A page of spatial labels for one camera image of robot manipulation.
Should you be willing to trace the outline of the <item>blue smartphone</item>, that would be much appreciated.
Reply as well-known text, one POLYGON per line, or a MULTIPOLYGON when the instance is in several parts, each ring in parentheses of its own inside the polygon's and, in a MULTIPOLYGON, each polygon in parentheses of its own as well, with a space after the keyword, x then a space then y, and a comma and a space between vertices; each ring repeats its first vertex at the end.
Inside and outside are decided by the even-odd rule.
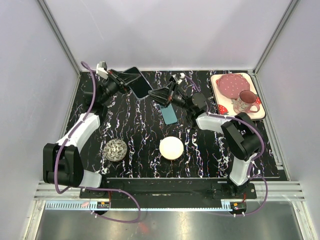
POLYGON ((129 88, 134 94, 134 96, 138 100, 143 100, 149 96, 148 91, 152 90, 152 87, 146 77, 142 74, 142 72, 137 68, 137 67, 131 67, 125 71, 124 73, 135 73, 135 74, 140 74, 140 78, 133 82, 129 88))

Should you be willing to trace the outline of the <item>teal smartphone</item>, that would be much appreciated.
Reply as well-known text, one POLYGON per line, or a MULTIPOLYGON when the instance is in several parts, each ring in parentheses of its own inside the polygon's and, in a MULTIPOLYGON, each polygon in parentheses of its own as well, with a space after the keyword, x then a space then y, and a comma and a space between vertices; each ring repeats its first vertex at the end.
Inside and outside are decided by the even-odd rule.
POLYGON ((174 111, 174 108, 171 104, 169 104, 167 107, 160 105, 160 111, 164 120, 164 123, 166 125, 175 124, 178 122, 176 113, 174 111))

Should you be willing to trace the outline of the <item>phone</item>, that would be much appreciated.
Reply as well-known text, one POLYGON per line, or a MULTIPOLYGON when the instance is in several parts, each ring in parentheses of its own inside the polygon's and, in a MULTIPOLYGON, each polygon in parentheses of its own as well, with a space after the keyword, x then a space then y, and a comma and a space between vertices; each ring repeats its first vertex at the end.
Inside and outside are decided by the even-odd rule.
POLYGON ((197 112, 191 112, 191 111, 186 112, 186 119, 187 119, 190 127, 194 130, 199 129, 197 121, 196 121, 196 119, 198 118, 199 115, 200 114, 197 112))

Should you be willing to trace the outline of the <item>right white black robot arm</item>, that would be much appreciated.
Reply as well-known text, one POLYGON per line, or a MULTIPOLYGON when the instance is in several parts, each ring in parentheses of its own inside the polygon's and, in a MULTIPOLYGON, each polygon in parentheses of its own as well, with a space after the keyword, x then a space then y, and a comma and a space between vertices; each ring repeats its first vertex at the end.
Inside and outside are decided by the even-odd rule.
POLYGON ((236 116, 209 113, 205 96, 199 91, 185 95, 181 91, 181 82, 171 79, 167 86, 149 90, 148 95, 163 107, 173 104, 184 109, 194 129, 213 131, 224 136, 233 162, 222 191, 232 198, 239 198, 250 182, 252 161, 264 152, 264 140, 246 113, 241 112, 236 116))

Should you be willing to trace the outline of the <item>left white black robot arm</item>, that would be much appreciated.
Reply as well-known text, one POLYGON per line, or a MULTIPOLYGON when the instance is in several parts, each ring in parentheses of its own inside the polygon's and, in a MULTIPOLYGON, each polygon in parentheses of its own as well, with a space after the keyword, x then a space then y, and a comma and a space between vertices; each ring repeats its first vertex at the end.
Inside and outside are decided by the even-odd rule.
POLYGON ((100 127, 108 108, 106 102, 116 93, 126 94, 132 84, 141 77, 140 72, 118 72, 114 69, 99 69, 91 74, 92 91, 83 93, 83 105, 87 108, 74 126, 56 143, 47 143, 43 148, 43 180, 53 184, 62 194, 66 189, 90 188, 97 198, 108 193, 108 186, 102 182, 102 175, 85 170, 80 153, 90 136, 100 127))

